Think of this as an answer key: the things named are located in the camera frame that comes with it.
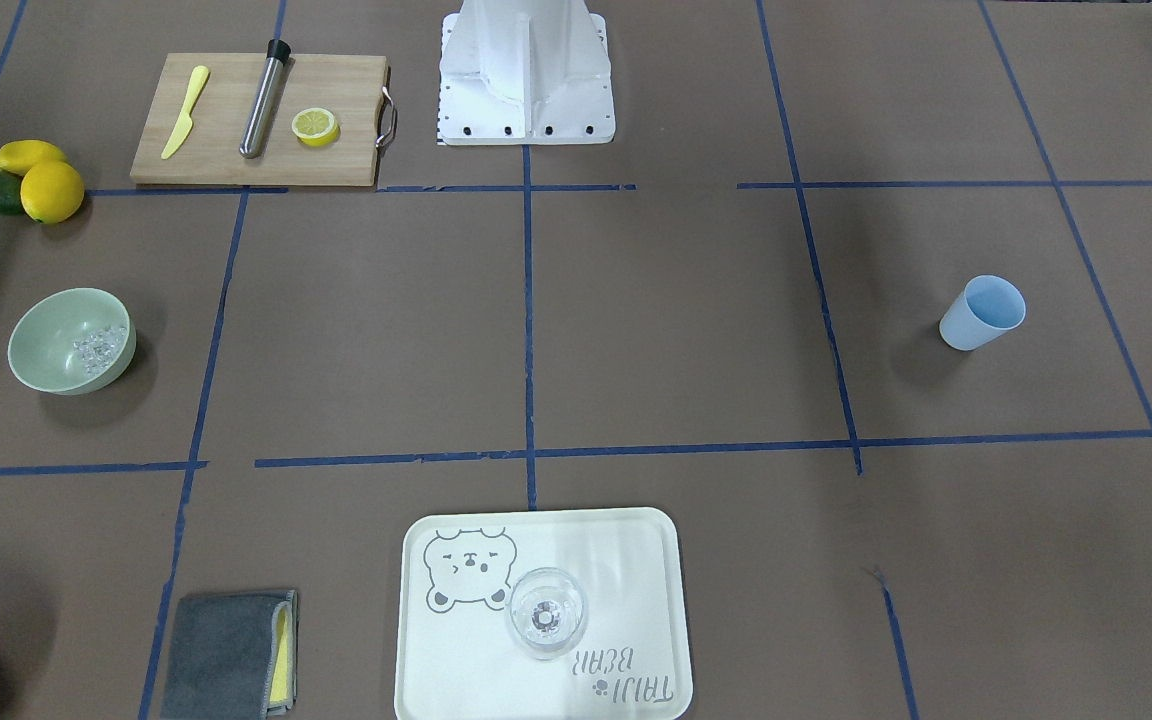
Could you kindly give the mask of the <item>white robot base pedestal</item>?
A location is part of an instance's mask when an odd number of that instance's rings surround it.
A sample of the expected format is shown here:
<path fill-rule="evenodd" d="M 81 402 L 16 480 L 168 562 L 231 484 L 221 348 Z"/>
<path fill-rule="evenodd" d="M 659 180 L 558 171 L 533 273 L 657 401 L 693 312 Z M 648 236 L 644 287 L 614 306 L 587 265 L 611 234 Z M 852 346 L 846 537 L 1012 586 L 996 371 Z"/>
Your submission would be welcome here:
<path fill-rule="evenodd" d="M 439 70 L 445 146 L 616 136 L 607 24 L 584 1 L 465 1 L 442 20 Z"/>

